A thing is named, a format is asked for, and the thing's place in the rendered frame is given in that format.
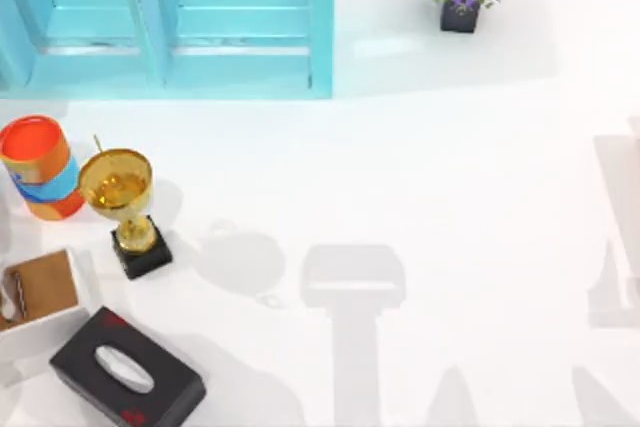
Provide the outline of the white box brown inside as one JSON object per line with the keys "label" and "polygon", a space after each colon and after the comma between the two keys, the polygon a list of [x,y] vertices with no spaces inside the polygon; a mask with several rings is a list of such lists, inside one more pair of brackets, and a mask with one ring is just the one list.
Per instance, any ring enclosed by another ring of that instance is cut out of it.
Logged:
{"label": "white box brown inside", "polygon": [[5,267],[0,273],[0,364],[61,346],[90,310],[83,273],[70,250]]}

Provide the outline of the black tissue box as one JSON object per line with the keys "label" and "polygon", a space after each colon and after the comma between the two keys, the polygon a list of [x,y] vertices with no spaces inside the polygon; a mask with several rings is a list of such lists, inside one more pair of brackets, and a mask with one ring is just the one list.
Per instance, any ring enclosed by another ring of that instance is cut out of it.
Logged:
{"label": "black tissue box", "polygon": [[195,370],[105,306],[49,365],[118,427],[180,427],[206,395]]}

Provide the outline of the light blue rack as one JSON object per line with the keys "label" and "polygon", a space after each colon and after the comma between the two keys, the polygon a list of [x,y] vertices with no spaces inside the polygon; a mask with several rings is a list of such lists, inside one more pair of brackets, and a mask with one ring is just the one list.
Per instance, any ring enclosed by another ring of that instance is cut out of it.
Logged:
{"label": "light blue rack", "polygon": [[334,0],[0,0],[0,99],[333,92]]}

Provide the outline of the gold trophy black base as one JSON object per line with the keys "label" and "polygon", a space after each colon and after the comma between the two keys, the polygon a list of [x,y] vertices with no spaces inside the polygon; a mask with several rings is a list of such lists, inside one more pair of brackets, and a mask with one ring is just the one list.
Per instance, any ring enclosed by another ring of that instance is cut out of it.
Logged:
{"label": "gold trophy black base", "polygon": [[173,261],[161,230],[146,212],[151,201],[153,168],[142,153],[129,148],[102,147],[80,168],[77,188],[99,216],[117,223],[110,232],[113,250],[130,280],[141,278]]}

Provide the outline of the orange and blue can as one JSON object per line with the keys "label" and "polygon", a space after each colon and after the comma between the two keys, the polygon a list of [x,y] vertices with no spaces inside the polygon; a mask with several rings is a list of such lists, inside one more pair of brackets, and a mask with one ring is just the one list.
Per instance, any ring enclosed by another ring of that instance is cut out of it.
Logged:
{"label": "orange and blue can", "polygon": [[0,162],[35,217],[60,221],[83,206],[78,164],[53,118],[24,116],[0,129]]}

